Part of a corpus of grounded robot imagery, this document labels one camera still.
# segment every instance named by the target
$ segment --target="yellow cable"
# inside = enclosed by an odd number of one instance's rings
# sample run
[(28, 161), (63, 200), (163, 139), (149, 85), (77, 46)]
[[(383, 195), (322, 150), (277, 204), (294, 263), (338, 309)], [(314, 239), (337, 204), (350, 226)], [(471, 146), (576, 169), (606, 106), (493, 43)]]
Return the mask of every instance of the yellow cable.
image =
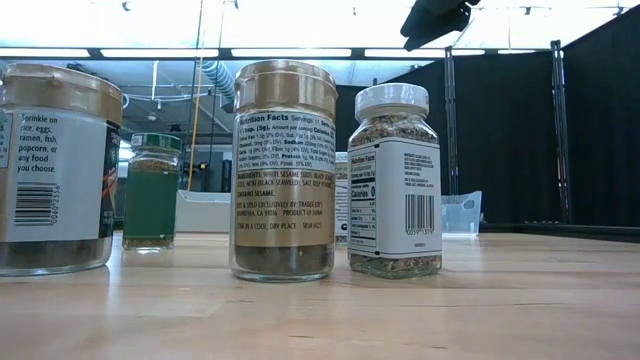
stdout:
[[(202, 87), (202, 58), (204, 54), (200, 52), (200, 66), (198, 66), (198, 91), (196, 94), (200, 94), (200, 88)], [(187, 191), (191, 191), (191, 180), (193, 178), (193, 155), (196, 152), (196, 131), (198, 129), (198, 114), (200, 113), (200, 96), (196, 98), (196, 116), (193, 120), (193, 136), (191, 137), (191, 161), (189, 161), (189, 183), (187, 185)]]

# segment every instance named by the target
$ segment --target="flexible duct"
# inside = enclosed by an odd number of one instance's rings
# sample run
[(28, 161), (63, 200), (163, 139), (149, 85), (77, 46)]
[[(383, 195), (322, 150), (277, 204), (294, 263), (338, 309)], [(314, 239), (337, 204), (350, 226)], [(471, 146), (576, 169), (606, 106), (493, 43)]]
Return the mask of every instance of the flexible duct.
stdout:
[(202, 73), (211, 81), (218, 89), (220, 94), (227, 102), (233, 103), (234, 98), (234, 77), (227, 66), (221, 61), (209, 60), (202, 64)]

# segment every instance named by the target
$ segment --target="small jar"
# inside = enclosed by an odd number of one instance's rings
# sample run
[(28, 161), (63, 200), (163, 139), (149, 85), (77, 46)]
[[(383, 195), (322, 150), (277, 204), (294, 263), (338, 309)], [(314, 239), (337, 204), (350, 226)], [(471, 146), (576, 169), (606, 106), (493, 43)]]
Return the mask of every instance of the small jar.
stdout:
[(347, 245), (349, 226), (349, 165), (347, 153), (336, 153), (336, 244)]
[(95, 268), (111, 255), (122, 94), (78, 71), (0, 76), (0, 275)]
[(182, 141), (162, 134), (135, 134), (131, 148), (135, 155), (127, 171), (122, 246), (171, 249)]
[(270, 60), (242, 68), (235, 86), (231, 270), (323, 278), (334, 260), (335, 82), (317, 66)]
[(373, 86), (356, 96), (349, 139), (351, 269), (388, 279), (442, 267), (440, 148), (427, 90)]

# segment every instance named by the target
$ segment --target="barcode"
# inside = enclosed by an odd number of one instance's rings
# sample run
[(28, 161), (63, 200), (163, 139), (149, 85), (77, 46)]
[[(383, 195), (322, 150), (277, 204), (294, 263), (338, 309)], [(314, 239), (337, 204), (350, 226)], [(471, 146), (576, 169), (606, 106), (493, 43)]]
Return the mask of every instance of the barcode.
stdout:
[(433, 196), (415, 194), (404, 196), (404, 221), (408, 234), (433, 232), (434, 205)]
[(58, 221), (60, 187), (47, 183), (18, 183), (16, 226), (47, 226)]

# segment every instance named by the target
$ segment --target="black curtain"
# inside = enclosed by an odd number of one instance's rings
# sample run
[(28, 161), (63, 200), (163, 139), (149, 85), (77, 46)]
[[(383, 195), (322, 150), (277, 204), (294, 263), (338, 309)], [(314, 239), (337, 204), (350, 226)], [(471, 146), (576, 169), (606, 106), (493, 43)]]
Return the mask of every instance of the black curtain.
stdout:
[(349, 137), (360, 125), (355, 116), (356, 95), (364, 89), (361, 86), (336, 86), (336, 151), (347, 151)]
[(447, 138), (447, 115), (444, 108), (444, 61), (438, 60), (410, 73), (398, 76), (385, 83), (407, 83), (420, 85), (429, 91), (429, 117), (427, 124), (440, 137), (440, 174), (442, 194), (449, 194), (449, 151)]
[(559, 221), (551, 53), (454, 62), (460, 193), (489, 223)]
[(564, 48), (574, 224), (640, 226), (640, 7)]

